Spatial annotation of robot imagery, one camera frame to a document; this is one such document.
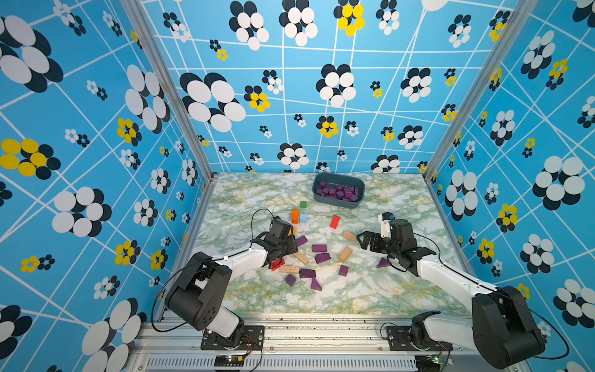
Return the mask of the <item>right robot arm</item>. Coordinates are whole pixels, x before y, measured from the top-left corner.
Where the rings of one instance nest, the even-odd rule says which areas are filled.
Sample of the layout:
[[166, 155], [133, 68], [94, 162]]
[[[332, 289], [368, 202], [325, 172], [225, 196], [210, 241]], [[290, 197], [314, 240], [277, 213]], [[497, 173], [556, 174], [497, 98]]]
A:
[[545, 351], [545, 339], [519, 290], [497, 287], [443, 262], [416, 240], [393, 240], [379, 232], [357, 235], [364, 250], [398, 260], [408, 273], [440, 287], [470, 312], [457, 318], [427, 311], [412, 319], [412, 343], [427, 349], [450, 343], [474, 350], [494, 368], [505, 369]]

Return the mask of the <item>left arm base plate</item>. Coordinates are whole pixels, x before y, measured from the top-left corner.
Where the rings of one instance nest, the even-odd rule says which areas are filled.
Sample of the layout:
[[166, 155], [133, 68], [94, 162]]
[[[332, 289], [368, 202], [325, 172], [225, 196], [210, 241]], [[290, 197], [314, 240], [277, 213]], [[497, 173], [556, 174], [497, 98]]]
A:
[[223, 337], [211, 330], [203, 332], [201, 350], [208, 351], [250, 351], [261, 350], [265, 336], [265, 327], [261, 325], [243, 325], [230, 337]]

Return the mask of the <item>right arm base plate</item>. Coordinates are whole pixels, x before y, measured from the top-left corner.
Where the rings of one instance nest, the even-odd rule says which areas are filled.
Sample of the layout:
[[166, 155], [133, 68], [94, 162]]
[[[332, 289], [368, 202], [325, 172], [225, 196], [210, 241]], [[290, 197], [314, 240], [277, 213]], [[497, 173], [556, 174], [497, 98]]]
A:
[[411, 326], [388, 325], [381, 331], [391, 351], [452, 351], [452, 344], [430, 339], [423, 331], [412, 330]]

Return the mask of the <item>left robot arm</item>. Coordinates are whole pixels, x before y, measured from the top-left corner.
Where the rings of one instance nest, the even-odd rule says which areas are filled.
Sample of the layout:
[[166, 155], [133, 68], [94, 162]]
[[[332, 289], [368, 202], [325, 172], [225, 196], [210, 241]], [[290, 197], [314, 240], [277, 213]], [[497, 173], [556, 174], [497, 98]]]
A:
[[294, 227], [281, 224], [272, 225], [248, 247], [228, 256], [193, 254], [166, 294], [165, 305], [185, 324], [209, 331], [218, 345], [238, 347], [248, 339], [244, 320], [223, 306], [229, 283], [249, 271], [271, 267], [297, 251]]

